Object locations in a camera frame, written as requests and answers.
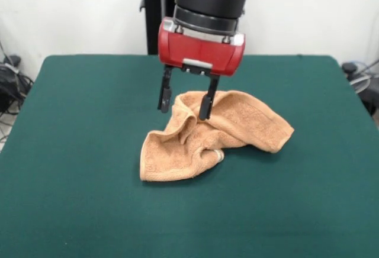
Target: crumpled towel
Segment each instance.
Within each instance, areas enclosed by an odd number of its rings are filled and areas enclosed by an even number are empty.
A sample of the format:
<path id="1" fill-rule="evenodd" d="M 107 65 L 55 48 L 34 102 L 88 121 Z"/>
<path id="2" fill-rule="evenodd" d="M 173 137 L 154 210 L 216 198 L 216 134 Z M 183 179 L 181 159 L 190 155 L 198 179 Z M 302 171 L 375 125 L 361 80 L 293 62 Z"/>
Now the crumpled towel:
<path id="1" fill-rule="evenodd" d="M 276 153 L 294 132 L 269 106 L 239 91 L 217 91 L 210 119 L 201 121 L 198 115 L 205 93 L 178 95 L 165 130 L 147 135 L 141 150 L 141 180 L 193 178 L 221 162 L 223 148 L 251 144 Z"/>

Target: black metal stand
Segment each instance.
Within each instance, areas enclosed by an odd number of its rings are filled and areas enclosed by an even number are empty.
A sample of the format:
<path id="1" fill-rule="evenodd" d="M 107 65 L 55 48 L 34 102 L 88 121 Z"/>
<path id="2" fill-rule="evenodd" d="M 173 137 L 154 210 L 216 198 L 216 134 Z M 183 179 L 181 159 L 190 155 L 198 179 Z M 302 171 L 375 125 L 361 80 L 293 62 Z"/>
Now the black metal stand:
<path id="1" fill-rule="evenodd" d="M 140 10 L 144 8 L 146 19 L 147 53 L 158 54 L 158 31 L 162 18 L 172 17 L 175 0 L 143 0 Z"/>

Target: wire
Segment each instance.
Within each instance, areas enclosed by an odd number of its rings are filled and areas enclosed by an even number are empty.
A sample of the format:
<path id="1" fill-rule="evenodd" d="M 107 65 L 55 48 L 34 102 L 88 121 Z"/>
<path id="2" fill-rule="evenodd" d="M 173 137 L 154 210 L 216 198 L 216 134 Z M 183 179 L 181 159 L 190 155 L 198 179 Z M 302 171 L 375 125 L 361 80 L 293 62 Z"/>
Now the wire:
<path id="1" fill-rule="evenodd" d="M 0 142 L 6 140 L 8 138 L 9 135 L 4 135 L 2 138 L 0 138 Z"/>
<path id="2" fill-rule="evenodd" d="M 359 89 L 355 90 L 355 92 L 357 94 L 359 94 L 359 93 L 365 91 L 370 86 L 372 79 L 376 79 L 376 78 L 379 78 L 379 75 L 367 75 L 367 74 L 364 74 L 363 77 L 352 80 L 350 82 L 350 85 L 354 86 L 354 85 L 356 85 L 356 84 L 358 84 L 360 82 L 364 82 L 365 80 L 367 80 L 366 84 L 362 88 L 359 88 Z"/>
<path id="3" fill-rule="evenodd" d="M 5 52 L 4 47 L 2 46 L 1 40 L 0 40 L 0 50 L 2 54 L 5 56 L 5 58 L 10 62 L 10 64 L 14 66 L 12 59 Z"/>
<path id="4" fill-rule="evenodd" d="M 355 75 L 358 75 L 358 74 L 360 74 L 360 73 L 364 73 L 364 72 L 366 72 L 367 70 L 370 70 L 371 68 L 375 67 L 377 64 L 379 64 L 379 59 L 376 60 L 376 61 L 375 61 L 374 63 L 372 63 L 371 65 L 366 66 L 364 69 L 355 72 Z"/>
<path id="5" fill-rule="evenodd" d="M 0 120 L 0 124 L 6 125 L 6 126 L 9 126 L 9 127 L 13 127 L 12 124 L 10 124 L 10 123 L 6 123 L 6 122 L 1 121 L 1 120 Z"/>

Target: black cable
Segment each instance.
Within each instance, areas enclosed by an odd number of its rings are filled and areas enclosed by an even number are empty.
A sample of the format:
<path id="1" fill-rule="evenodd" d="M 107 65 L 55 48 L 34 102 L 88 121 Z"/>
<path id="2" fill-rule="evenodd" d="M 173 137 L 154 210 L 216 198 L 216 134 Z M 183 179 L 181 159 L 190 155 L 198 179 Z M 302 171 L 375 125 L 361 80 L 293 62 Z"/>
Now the black cable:
<path id="1" fill-rule="evenodd" d="M 6 122 L 1 121 L 1 120 L 0 120 L 0 124 L 6 125 L 6 126 L 9 126 L 9 127 L 13 127 L 12 124 L 10 124 L 10 123 L 6 123 Z"/>
<path id="2" fill-rule="evenodd" d="M 5 136 L 3 136 L 2 138 L 0 138 L 0 142 L 2 142 L 2 141 L 4 141 L 5 139 L 7 139 L 8 136 L 9 136 L 9 135 L 5 135 Z"/>
<path id="3" fill-rule="evenodd" d="M 1 40 L 0 40 L 0 50 L 2 52 L 2 54 L 5 56 L 5 58 L 7 59 L 8 62 L 10 62 L 10 64 L 13 66 L 13 61 L 12 59 L 6 54 L 5 50 L 4 50 L 4 47 L 2 46 L 2 43 L 1 43 Z"/>
<path id="4" fill-rule="evenodd" d="M 364 73 L 364 72 L 366 72 L 367 70 L 370 70 L 371 68 L 373 68 L 373 67 L 376 66 L 377 64 L 379 64 L 379 59 L 376 60 L 374 63 L 368 65 L 368 66 L 365 67 L 364 69 L 360 70 L 359 72 L 356 72 L 356 75 L 357 75 L 357 74 L 360 74 L 360 73 Z"/>

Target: towel fold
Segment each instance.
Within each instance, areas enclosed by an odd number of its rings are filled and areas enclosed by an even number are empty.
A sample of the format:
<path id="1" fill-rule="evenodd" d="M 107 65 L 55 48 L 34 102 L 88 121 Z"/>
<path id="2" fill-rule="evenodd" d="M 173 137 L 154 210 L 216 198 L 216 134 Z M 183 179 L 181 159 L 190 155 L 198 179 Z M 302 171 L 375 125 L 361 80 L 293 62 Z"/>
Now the towel fold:
<path id="1" fill-rule="evenodd" d="M 201 121 L 205 93 L 178 95 L 165 130 L 147 135 L 141 150 L 141 180 L 193 178 L 221 162 L 224 148 L 250 144 L 276 153 L 294 132 L 269 106 L 239 91 L 217 91 L 210 119 Z"/>

